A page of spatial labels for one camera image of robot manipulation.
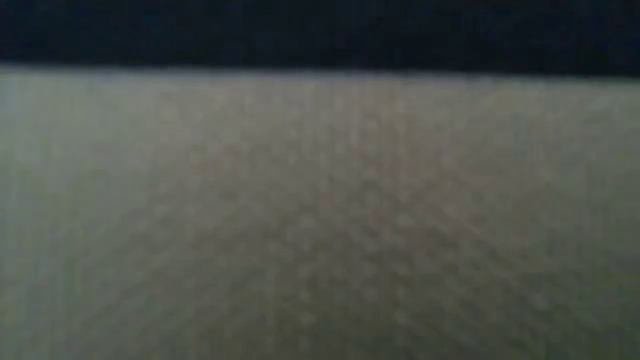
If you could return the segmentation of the navy and white fabric bin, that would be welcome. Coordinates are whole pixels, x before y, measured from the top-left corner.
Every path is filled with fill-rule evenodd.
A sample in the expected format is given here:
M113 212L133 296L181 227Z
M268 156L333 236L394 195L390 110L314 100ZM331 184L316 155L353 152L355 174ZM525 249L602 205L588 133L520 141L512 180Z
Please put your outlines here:
M640 360L640 0L0 0L0 360Z

